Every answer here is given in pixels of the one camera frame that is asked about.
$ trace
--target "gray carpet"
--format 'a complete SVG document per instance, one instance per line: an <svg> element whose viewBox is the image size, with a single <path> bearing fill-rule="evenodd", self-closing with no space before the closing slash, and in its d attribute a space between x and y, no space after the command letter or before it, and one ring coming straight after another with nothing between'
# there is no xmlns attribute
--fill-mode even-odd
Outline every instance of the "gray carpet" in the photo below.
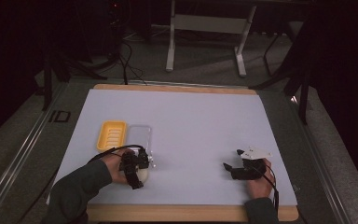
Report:
<svg viewBox="0 0 358 224"><path fill-rule="evenodd" d="M132 80L139 80L138 77L141 77L146 83L159 81L243 87L269 78L261 58L271 40L265 35L253 34L248 38L243 53L248 73L245 78L238 76L234 61L233 47L238 41L237 36L230 35L222 41L190 41L188 39L193 34L183 32L179 35L181 37L177 38L175 67L170 73L165 72L168 52L167 35L156 35L151 42L142 41L141 37L136 35L127 38L127 43L132 48L130 66L133 70L133 72L130 68L127 70L128 76ZM290 41L282 36L268 55L272 70L279 66L289 48ZM127 58L130 55L130 49L123 46L122 54ZM102 69L99 73L109 77L108 80L99 81L74 75L70 83L64 84L65 89L52 106L51 111L70 111L71 118L67 123L48 122L44 126L34 149L0 206L0 223L16 223L59 167L88 90L96 83L122 82L123 70L120 64L116 64L107 71ZM350 223L358 223L358 174L351 160L348 159L346 149L325 113L316 91L310 92L309 127L303 127L298 124L298 119L294 115L296 112L290 109L293 106L283 96L284 84L285 81L282 81L259 94L265 105L292 184L299 188L296 192L299 210L309 223L340 223L335 218L331 204L327 200L324 185L315 169L317 164L313 160L314 155L310 149L309 139L303 137L304 130L309 130L317 148L324 149L324 164L328 166L328 174L333 177L334 184L342 189L339 191L339 196L345 203ZM42 97L32 96L0 129L0 175L5 171L39 118L42 104ZM342 173L342 167L346 167L345 174ZM46 213L47 195L48 190L22 223L39 223ZM304 222L299 219L290 223Z"/></svg>

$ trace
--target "gray sleeve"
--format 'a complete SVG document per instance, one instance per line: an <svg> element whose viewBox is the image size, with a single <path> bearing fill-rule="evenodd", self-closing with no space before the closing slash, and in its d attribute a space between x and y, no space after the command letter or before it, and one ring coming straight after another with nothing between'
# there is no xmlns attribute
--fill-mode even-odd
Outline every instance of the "gray sleeve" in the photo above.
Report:
<svg viewBox="0 0 358 224"><path fill-rule="evenodd" d="M279 223L278 214L270 198L253 199L245 203L250 224Z"/></svg>
<svg viewBox="0 0 358 224"><path fill-rule="evenodd" d="M60 179L52 188L42 223L87 223L87 203L112 183L103 161L93 161Z"/></svg>

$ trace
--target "chair leg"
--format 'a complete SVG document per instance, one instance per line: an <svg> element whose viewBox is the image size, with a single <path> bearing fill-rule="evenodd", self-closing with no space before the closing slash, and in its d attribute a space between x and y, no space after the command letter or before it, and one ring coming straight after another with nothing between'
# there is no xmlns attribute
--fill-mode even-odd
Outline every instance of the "chair leg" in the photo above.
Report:
<svg viewBox="0 0 358 224"><path fill-rule="evenodd" d="M271 76L271 71L269 70L269 62L267 61L267 52L269 52L269 49L272 47L272 45L275 43L275 41L278 39L278 37L280 37L282 34L277 34L274 39L271 41L271 43L268 45L268 48L266 49L266 51L264 52L263 55L263 61L264 64L266 65L267 68L267 73L269 76Z"/></svg>

